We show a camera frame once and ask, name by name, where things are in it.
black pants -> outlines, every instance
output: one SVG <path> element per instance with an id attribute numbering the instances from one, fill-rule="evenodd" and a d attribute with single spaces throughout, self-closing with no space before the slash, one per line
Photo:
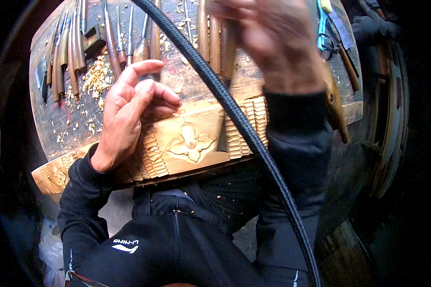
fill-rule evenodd
<path id="1" fill-rule="evenodd" d="M 258 215 L 262 178 L 260 161 L 252 159 L 199 175 L 139 187 L 134 198 L 144 191 L 153 194 L 179 189 L 196 204 L 218 216 L 228 226 L 229 232 L 234 233 Z"/>

person's left hand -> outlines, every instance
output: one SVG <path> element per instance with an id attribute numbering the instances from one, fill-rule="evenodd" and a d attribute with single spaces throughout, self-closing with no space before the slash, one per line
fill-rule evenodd
<path id="1" fill-rule="evenodd" d="M 93 168 L 107 172 L 129 157 L 141 134 L 141 116 L 173 114 L 180 98 L 172 89 L 151 79 L 137 82 L 138 76 L 160 70 L 162 61 L 147 60 L 128 66 L 106 96 L 101 141 L 91 157 Z"/>

white plastic bag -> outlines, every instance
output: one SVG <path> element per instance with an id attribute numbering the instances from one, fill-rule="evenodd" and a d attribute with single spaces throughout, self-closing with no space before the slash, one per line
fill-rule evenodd
<path id="1" fill-rule="evenodd" d="M 63 287 L 65 282 L 64 258 L 62 253 L 62 241 L 59 236 L 53 235 L 56 222 L 47 218 L 43 219 L 40 233 L 39 255 L 45 262 L 45 287 Z"/>

black jacket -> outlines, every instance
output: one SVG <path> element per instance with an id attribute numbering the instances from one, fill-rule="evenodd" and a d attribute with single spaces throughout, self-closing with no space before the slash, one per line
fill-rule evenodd
<path id="1" fill-rule="evenodd" d="M 324 94 L 264 94 L 270 117 L 268 148 L 313 244 L 330 154 Z M 254 264 L 232 243 L 217 216 L 187 198 L 171 195 L 150 202 L 145 193 L 135 203 L 140 208 L 135 208 L 133 220 L 109 238 L 98 211 L 112 187 L 110 175 L 91 166 L 95 148 L 69 169 L 70 182 L 60 200 L 58 223 L 66 271 L 73 269 L 111 287 L 176 282 L 199 287 L 307 285 L 304 257 L 274 183 L 264 190 Z"/>

eyeglasses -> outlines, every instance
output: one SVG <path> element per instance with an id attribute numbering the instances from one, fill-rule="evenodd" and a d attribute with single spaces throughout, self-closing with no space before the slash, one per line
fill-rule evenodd
<path id="1" fill-rule="evenodd" d="M 81 282 L 83 282 L 83 284 L 85 284 L 86 286 L 89 287 L 108 287 L 107 285 L 101 284 L 99 282 L 96 282 L 94 280 L 88 279 L 84 276 L 81 276 L 80 274 L 76 273 L 73 270 L 69 270 L 66 273 L 66 283 L 64 284 L 64 287 L 68 287 L 70 284 L 70 280 L 74 280 L 74 279 L 78 279 Z"/>

